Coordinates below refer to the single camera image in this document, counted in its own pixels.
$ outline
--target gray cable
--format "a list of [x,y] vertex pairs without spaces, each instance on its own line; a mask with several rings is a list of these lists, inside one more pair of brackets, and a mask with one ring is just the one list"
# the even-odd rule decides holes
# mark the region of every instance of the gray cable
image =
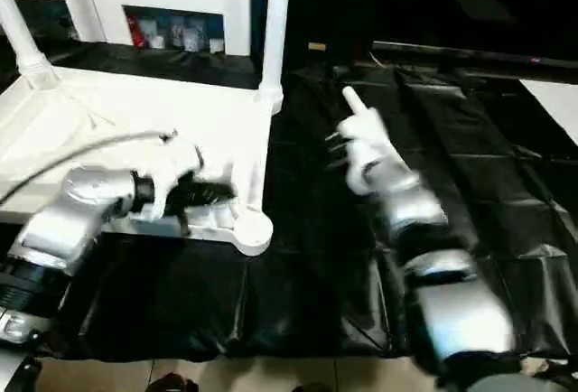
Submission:
[[69,160],[74,159],[75,157],[78,157],[79,155],[90,153],[91,151],[98,150],[99,148],[104,148],[106,146],[115,145],[115,144],[118,144],[121,142],[134,141],[134,140],[138,140],[138,139],[149,139],[149,138],[153,138],[153,137],[158,137],[163,142],[167,142],[167,141],[173,139],[176,135],[177,135],[176,132],[167,134],[166,132],[151,131],[151,132],[135,133],[135,134],[131,134],[131,135],[119,135],[119,136],[109,137],[107,139],[102,139],[100,141],[94,142],[92,144],[84,145],[81,148],[78,148],[77,150],[74,150],[68,154],[65,154],[60,159],[55,160],[51,163],[48,163],[47,165],[43,166],[41,169],[39,169],[35,173],[32,173],[31,175],[29,175],[28,177],[26,177],[22,181],[15,184],[8,191],[8,193],[6,193],[2,198],[0,198],[0,207],[2,207],[8,200],[10,200],[10,198],[15,196],[16,193],[18,193],[23,187],[25,187],[30,182],[33,182],[38,177],[46,174],[48,171],[51,171],[52,169],[60,166],[63,163],[68,162]]

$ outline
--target white floor tile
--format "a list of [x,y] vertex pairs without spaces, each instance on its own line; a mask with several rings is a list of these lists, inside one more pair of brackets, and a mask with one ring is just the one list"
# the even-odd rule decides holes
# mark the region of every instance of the white floor tile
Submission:
[[42,359],[38,392],[145,392],[152,362]]
[[307,383],[324,383],[336,390],[333,359],[157,360],[153,380],[169,372],[195,381],[201,392],[291,392]]
[[432,392],[433,377],[426,376],[409,358],[337,359],[339,392]]

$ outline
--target black fabric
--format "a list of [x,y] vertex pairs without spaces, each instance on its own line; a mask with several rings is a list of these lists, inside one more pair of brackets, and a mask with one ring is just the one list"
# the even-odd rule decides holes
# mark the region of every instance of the black fabric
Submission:
[[[44,50],[67,66],[258,83],[243,60],[94,44]],[[14,71],[9,57],[0,59],[8,83]],[[314,67],[285,77],[266,169],[275,234],[262,256],[222,243],[105,234],[71,285],[47,351],[116,361],[410,354],[396,253],[343,170],[327,169],[324,138],[349,111],[326,78]],[[578,149],[570,138],[515,80],[368,69],[349,83],[440,197],[510,310],[517,350],[575,353]],[[2,248],[17,231],[0,227]]]

